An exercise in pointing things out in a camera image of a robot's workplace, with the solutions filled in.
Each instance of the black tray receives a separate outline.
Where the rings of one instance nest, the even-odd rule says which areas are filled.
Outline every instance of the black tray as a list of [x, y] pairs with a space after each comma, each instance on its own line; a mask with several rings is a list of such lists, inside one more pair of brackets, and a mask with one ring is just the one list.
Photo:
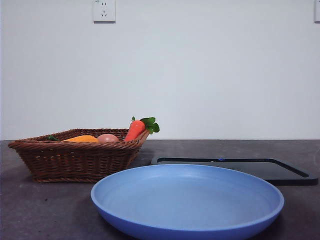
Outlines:
[[153, 158], [151, 165], [158, 164], [197, 164], [232, 169], [254, 175], [277, 186], [318, 184], [318, 178], [305, 170], [271, 158]]

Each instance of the green vegetable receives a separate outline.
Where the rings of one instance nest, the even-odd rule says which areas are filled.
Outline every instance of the green vegetable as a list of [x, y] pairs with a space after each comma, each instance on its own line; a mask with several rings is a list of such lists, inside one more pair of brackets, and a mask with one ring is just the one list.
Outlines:
[[145, 117], [140, 119], [141, 122], [144, 123], [145, 129], [149, 130], [150, 134], [158, 133], [160, 131], [158, 123], [156, 123], [155, 117]]
[[52, 136], [52, 135], [49, 135], [49, 136], [47, 137], [47, 139], [48, 139], [49, 141], [60, 141], [58, 138], [56, 138], [56, 137], [54, 137], [54, 136]]

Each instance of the toy carrot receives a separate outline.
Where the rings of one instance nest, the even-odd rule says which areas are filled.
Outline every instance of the toy carrot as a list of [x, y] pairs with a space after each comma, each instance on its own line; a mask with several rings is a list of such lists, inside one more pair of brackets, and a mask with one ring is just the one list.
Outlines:
[[146, 117], [140, 120], [132, 117], [132, 122], [129, 127], [129, 131], [124, 138], [124, 141], [131, 141], [136, 139], [145, 129], [149, 131], [150, 134], [158, 133], [160, 131], [158, 123], [155, 122], [155, 117]]

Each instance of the dark countertop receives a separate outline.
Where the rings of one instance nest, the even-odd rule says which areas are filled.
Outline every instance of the dark countertop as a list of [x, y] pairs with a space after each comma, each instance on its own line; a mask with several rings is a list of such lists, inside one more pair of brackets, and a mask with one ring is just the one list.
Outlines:
[[[10, 141], [1, 141], [2, 240], [134, 240], [99, 216], [92, 183], [36, 183]], [[131, 168], [152, 158], [273, 158], [320, 176], [320, 140], [147, 140]], [[318, 240], [320, 185], [278, 186], [285, 204], [250, 240]]]

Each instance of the carrot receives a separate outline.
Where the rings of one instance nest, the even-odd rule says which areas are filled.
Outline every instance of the carrot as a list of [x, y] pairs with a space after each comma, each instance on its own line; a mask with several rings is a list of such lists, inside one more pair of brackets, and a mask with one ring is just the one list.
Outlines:
[[147, 129], [150, 134], [158, 133], [160, 128], [158, 123], [155, 121], [155, 117], [145, 117], [140, 120], [136, 120], [133, 116], [132, 123], [130, 124], [129, 131], [124, 138], [124, 141], [136, 139], [145, 129]]
[[124, 141], [136, 139], [145, 129], [146, 126], [143, 121], [133, 120], [130, 124], [129, 131], [124, 138]]
[[63, 141], [77, 143], [98, 143], [98, 139], [91, 135], [76, 136]]

